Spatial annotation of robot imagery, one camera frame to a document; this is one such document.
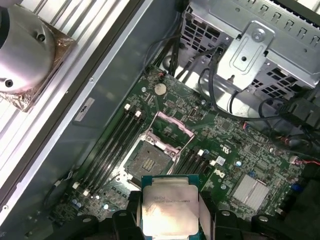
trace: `black cable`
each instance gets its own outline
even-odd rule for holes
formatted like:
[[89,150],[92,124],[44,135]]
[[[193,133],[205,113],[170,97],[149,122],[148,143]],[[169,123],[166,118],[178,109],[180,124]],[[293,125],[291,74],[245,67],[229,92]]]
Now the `black cable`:
[[232,96],[230,97],[230,100],[229,100],[229,113],[233,114],[232,113],[232,105],[234,103],[234,100],[236,98],[236,96],[239,94],[240,92],[239,91],[235,91]]
[[187,64],[184,66],[183,70],[181,72],[179,72],[179,74],[175,77],[176,79],[180,79],[183,74],[185,74],[185,72],[191,67],[192,63],[197,59],[197,58],[200,58],[200,57],[203,57],[203,56],[206,56],[206,55],[210,55],[210,54],[213,54],[217,49],[216,48],[213,48],[213,49],[210,49],[210,50],[207,50],[207,51],[203,51],[203,52],[200,52],[200,53],[197,53],[196,55],[194,55],[188,62]]
[[320,147],[320,141],[313,136],[307,127],[303,127],[302,131],[316,146]]
[[201,85],[201,79],[204,77],[206,71],[209,71],[209,68],[205,68],[202,70],[202,72],[199,75],[199,79],[198,79],[198,90],[200,92],[200,94],[204,97],[204,98],[208,98],[207,94],[204,92],[202,85]]
[[[285,103],[286,102],[286,100],[285,99],[283,99],[283,98],[276,98],[276,97],[271,97],[271,98],[268,98],[268,99],[265,99],[265,100],[263,100],[261,103],[260,103],[260,105],[259,105],[259,108],[258,108],[258,114],[259,114],[259,116],[260,116],[260,118],[264,118],[265,117],[265,115],[264,115],[264,113],[263,113],[263,106],[264,106],[264,104],[267,104],[268,102],[273,102],[273,101],[279,101],[279,102],[282,102],[282,103]],[[269,127],[269,129],[274,129],[274,127],[272,127],[271,126],[271,124],[266,120],[266,121],[264,121],[265,122],[265,124],[267,124],[268,125],[268,127]]]
[[148,75],[147,73],[147,61],[148,61],[148,56],[149,56],[149,53],[151,51],[151,49],[153,48],[154,45],[158,44],[158,43],[161,43],[163,41],[167,41],[167,40],[170,40],[170,39],[175,39],[175,38],[180,38],[181,34],[175,34],[175,35],[172,35],[172,36],[168,36],[168,37],[164,37],[164,38],[161,38],[159,40],[156,40],[154,41],[153,43],[151,43],[151,45],[149,46],[149,48],[147,49],[145,55],[144,55],[144,59],[143,59],[143,73],[145,75]]
[[273,142],[273,144],[279,148],[279,149],[282,149],[288,153],[291,153],[291,154],[295,154],[297,155],[298,157],[299,156],[303,156],[303,157],[307,157],[307,158],[311,158],[311,159],[314,159],[314,160],[318,160],[320,161],[320,158],[318,158],[317,156],[312,156],[310,155],[310,151],[308,150],[308,153],[304,153],[304,152],[301,152],[299,150],[296,150],[296,149],[289,149],[288,146],[286,146],[285,144],[283,144],[283,142],[281,141],[276,141],[276,139],[274,137],[272,137],[272,131],[270,132],[270,136],[269,136],[269,139]]
[[161,52],[158,56],[154,59],[153,64],[157,67],[160,67],[161,63],[164,61],[165,57],[167,56],[168,52],[170,51],[172,45],[174,44],[175,39],[170,39],[165,46],[162,48]]
[[212,56],[212,60],[210,62],[210,70],[209,70],[209,93],[211,98],[212,107],[214,110],[216,110],[222,117],[224,118],[230,118],[237,121],[249,121],[249,122],[255,122],[255,121],[265,121],[265,120],[272,120],[272,119],[279,119],[281,116],[267,116],[267,117],[242,117],[242,116],[235,116],[232,115],[222,109],[220,109],[217,105],[216,98],[215,98],[215,92],[214,92],[214,77],[217,72],[218,67],[218,56],[217,54],[214,54]]

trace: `screw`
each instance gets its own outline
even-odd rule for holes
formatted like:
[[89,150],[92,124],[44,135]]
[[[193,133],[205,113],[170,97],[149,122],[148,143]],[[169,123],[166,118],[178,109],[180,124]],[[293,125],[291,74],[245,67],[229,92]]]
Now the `screw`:
[[222,211],[221,214],[223,216],[230,216],[230,212],[228,212],[228,211]]
[[266,216],[259,216],[258,218],[261,222],[264,222],[264,223],[269,221],[269,219]]
[[255,31],[253,31],[251,36],[255,42],[260,43],[265,40],[266,32],[261,28],[257,28]]

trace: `cable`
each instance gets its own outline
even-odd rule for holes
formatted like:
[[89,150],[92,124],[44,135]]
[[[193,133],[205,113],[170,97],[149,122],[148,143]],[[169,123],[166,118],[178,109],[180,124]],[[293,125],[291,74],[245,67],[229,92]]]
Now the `cable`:
[[161,43],[163,41],[167,41],[167,40],[170,40],[170,39],[175,39],[175,38],[180,38],[181,34],[175,34],[175,35],[172,35],[172,36],[168,36],[168,37],[164,37],[164,38],[161,38],[159,40],[156,40],[154,41],[153,43],[151,43],[151,45],[149,46],[149,48],[147,49],[145,55],[144,55],[144,59],[143,59],[143,73],[147,76],[148,73],[147,73],[147,61],[148,61],[148,56],[149,56],[149,53],[151,51],[151,49],[153,48],[154,45],[158,44],[158,43]]
[[317,164],[317,165],[320,166],[320,162],[314,161],[314,160],[302,160],[301,162],[304,163],[304,164]]
[[214,54],[212,56],[212,60],[210,62],[211,68],[209,70],[209,93],[211,98],[211,103],[213,106],[213,109],[215,109],[222,117],[224,118],[230,118],[237,121],[247,121],[247,122],[255,122],[255,121],[265,121],[265,120],[272,120],[272,119],[279,119],[281,116],[268,116],[268,117],[242,117],[242,116],[235,116],[228,112],[225,112],[224,110],[220,109],[217,105],[216,98],[215,98],[215,92],[214,92],[214,77],[217,72],[218,67],[218,58],[216,56],[217,54]]
[[48,202],[49,202],[49,198],[52,195],[52,193],[54,192],[54,190],[62,183],[65,181],[68,181],[69,179],[72,178],[72,176],[75,174],[75,172],[77,172],[78,169],[76,170],[70,170],[68,173],[66,173],[60,180],[57,180],[49,189],[49,191],[46,193],[46,195],[44,196],[44,199],[42,201],[42,207],[44,210],[48,209]]
[[213,49],[210,49],[210,50],[207,50],[207,51],[203,51],[203,52],[200,52],[200,53],[197,53],[196,55],[194,55],[193,57],[191,57],[191,59],[187,62],[187,64],[184,66],[184,68],[182,69],[181,72],[179,72],[179,74],[175,77],[177,80],[179,80],[185,73],[186,71],[191,67],[192,63],[200,58],[200,57],[203,57],[205,55],[210,55],[210,54],[213,54],[217,49],[216,48],[213,48]]
[[232,105],[234,103],[234,100],[236,98],[236,96],[239,94],[240,92],[239,91],[235,91],[232,96],[230,97],[230,100],[229,100],[229,113],[233,114],[232,113]]
[[208,98],[207,94],[204,92],[202,85],[201,85],[201,79],[204,77],[206,71],[209,71],[209,68],[205,68],[202,70],[202,72],[199,75],[199,79],[198,79],[198,90],[200,92],[200,94],[204,97],[204,98]]

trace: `motherboard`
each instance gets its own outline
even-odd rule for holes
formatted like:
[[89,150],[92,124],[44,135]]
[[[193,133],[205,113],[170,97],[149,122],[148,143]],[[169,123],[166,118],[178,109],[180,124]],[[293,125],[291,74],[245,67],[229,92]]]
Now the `motherboard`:
[[302,166],[244,122],[219,116],[207,99],[151,66],[106,127],[53,209],[58,222],[100,221],[125,209],[142,176],[199,175],[218,208],[250,220],[274,215]]

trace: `ventilation holes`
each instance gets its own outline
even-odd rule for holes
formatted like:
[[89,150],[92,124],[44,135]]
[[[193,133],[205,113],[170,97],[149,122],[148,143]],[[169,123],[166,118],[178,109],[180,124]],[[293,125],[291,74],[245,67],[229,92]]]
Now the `ventilation holes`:
[[192,48],[199,53],[203,53],[215,47],[215,42],[220,37],[220,32],[205,22],[200,22],[194,17],[185,19],[182,39],[186,41],[188,48]]
[[280,98],[290,93],[298,93],[302,90],[299,85],[295,83],[298,82],[292,76],[287,76],[279,68],[275,68],[270,72],[266,73],[268,76],[273,78],[275,82],[271,85],[267,86],[258,86],[258,80],[254,80],[252,85],[257,88],[257,90],[267,94],[272,98]]
[[263,85],[262,82],[259,82],[257,79],[253,80],[253,82],[251,83],[252,86],[254,86],[255,88],[259,88]]

